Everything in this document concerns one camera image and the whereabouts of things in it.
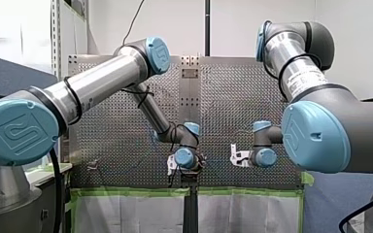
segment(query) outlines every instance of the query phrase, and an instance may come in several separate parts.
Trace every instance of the metal stand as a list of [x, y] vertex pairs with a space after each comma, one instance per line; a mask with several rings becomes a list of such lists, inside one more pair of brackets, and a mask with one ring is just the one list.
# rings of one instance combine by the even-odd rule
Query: metal stand
[[198, 233], [198, 175], [181, 175], [181, 187], [189, 188], [184, 199], [183, 233]]

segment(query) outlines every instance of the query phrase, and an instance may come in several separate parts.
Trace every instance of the industrial robot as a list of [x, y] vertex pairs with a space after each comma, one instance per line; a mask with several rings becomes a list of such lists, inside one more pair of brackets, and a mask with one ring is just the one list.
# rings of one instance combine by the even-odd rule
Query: industrial robot
[[[0, 232], [41, 232], [48, 213], [39, 205], [41, 190], [29, 185], [21, 165], [52, 152], [69, 125], [120, 90], [133, 94], [160, 142], [180, 145], [172, 155], [178, 169], [200, 170], [199, 125], [169, 122], [143, 83], [169, 67], [165, 43], [147, 38], [126, 44], [110, 60], [45, 89], [31, 86], [0, 98]], [[55, 219], [54, 232], [59, 222]]]
[[[324, 71], [330, 69], [334, 51], [330, 32], [319, 23], [263, 23], [256, 60], [277, 80], [288, 106], [281, 125], [254, 122], [251, 150], [236, 151], [231, 145], [235, 166], [273, 166], [277, 155], [271, 147], [283, 144], [301, 169], [373, 174], [373, 99], [358, 100], [343, 85], [328, 81]], [[365, 228], [373, 232], [373, 201], [343, 219], [340, 231], [364, 211]]]

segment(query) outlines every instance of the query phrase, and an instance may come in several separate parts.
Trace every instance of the robot logo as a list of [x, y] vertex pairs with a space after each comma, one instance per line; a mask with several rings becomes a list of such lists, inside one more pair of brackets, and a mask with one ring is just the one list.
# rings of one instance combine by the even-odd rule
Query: robot logo
[[0, 138], [14, 154], [21, 155], [45, 141], [48, 134], [39, 120], [29, 113], [0, 125]]
[[156, 48], [156, 55], [162, 62], [169, 61], [166, 50], [167, 48], [165, 47], [165, 45], [160, 45], [158, 48]]

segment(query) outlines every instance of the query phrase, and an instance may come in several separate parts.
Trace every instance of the gray base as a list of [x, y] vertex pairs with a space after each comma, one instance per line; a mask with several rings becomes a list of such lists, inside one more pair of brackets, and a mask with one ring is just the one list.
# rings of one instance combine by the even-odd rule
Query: gray base
[[41, 221], [41, 190], [34, 188], [28, 200], [0, 210], [0, 233], [39, 233]]

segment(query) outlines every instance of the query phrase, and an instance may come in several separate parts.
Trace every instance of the green tape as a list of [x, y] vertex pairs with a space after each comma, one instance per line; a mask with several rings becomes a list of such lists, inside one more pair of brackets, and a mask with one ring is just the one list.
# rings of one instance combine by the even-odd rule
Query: green tape
[[[180, 197], [188, 196], [188, 188], [132, 188], [132, 187], [88, 187], [75, 188], [71, 190], [71, 212], [72, 232], [79, 232], [75, 224], [76, 212], [81, 202], [81, 197], [86, 196], [132, 196], [132, 197]], [[267, 188], [240, 188], [240, 187], [199, 187], [199, 195], [220, 196], [220, 195], [257, 195], [274, 197], [299, 198], [299, 233], [302, 233], [304, 191], [303, 190], [275, 190]]]
[[302, 233], [304, 224], [304, 193], [299, 197], [298, 232]]
[[314, 184], [314, 177], [313, 175], [307, 173], [307, 172], [302, 172], [301, 173], [301, 182], [303, 184], [307, 184], [309, 186], [312, 186]]
[[93, 187], [72, 189], [73, 196], [135, 196], [135, 197], [177, 197], [187, 196], [187, 188], [130, 188], [130, 187]]
[[276, 197], [300, 197], [302, 190], [275, 190], [267, 188], [240, 188], [240, 187], [199, 187], [199, 195], [216, 196], [245, 194], [257, 196], [276, 196]]

